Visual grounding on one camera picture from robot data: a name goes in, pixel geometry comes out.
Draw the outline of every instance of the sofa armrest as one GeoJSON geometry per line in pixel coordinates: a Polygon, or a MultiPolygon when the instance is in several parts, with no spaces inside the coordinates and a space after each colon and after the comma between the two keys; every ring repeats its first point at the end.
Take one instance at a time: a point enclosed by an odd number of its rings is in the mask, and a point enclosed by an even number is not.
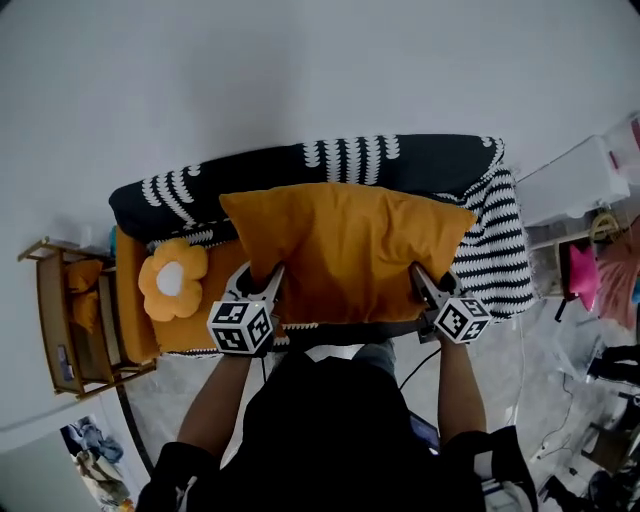
{"type": "Polygon", "coordinates": [[[138,274],[147,257],[144,245],[116,227],[116,288],[120,328],[127,357],[141,363],[160,355],[151,319],[144,310],[138,274]]]}

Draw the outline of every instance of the wall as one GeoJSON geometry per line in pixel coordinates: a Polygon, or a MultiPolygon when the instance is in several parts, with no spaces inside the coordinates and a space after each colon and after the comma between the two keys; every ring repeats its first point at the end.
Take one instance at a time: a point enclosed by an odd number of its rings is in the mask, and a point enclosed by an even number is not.
{"type": "Polygon", "coordinates": [[[15,256],[120,185],[274,144],[505,138],[531,172],[640,107],[626,0],[14,0],[0,14],[0,435],[55,397],[15,256]]]}
{"type": "Polygon", "coordinates": [[[1,454],[0,475],[0,504],[7,512],[100,510],[59,432],[1,454]]]}

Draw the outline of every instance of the pink cushion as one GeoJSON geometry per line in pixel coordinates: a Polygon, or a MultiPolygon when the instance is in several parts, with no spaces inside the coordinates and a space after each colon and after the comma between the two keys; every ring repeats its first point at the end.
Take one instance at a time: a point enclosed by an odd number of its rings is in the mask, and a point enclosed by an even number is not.
{"type": "Polygon", "coordinates": [[[596,293],[600,288],[600,274],[593,248],[583,252],[575,246],[569,247],[569,292],[580,297],[587,311],[593,310],[596,293]]]}

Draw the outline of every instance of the white cube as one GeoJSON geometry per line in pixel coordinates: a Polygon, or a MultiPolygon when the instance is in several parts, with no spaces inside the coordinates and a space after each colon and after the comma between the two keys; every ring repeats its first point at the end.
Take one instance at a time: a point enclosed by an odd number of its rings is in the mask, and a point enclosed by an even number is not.
{"type": "Polygon", "coordinates": [[[435,325],[454,343],[467,343],[480,337],[491,322],[491,315],[480,299],[449,299],[436,317],[435,325]]]}
{"type": "Polygon", "coordinates": [[[263,301],[216,301],[207,329],[220,352],[252,355],[273,333],[273,324],[263,301]]]}

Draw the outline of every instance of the black and white throw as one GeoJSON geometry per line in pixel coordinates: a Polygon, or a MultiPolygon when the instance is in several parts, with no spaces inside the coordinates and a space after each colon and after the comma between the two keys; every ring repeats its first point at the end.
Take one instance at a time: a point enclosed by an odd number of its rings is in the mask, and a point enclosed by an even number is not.
{"type": "Polygon", "coordinates": [[[152,252],[184,237],[212,247],[237,238],[220,206],[225,193],[299,183],[343,182],[451,202],[478,217],[452,270],[495,321],[534,302],[511,172],[501,139],[470,135],[376,135],[319,140],[218,158],[116,190],[109,203],[129,236],[152,252]]]}

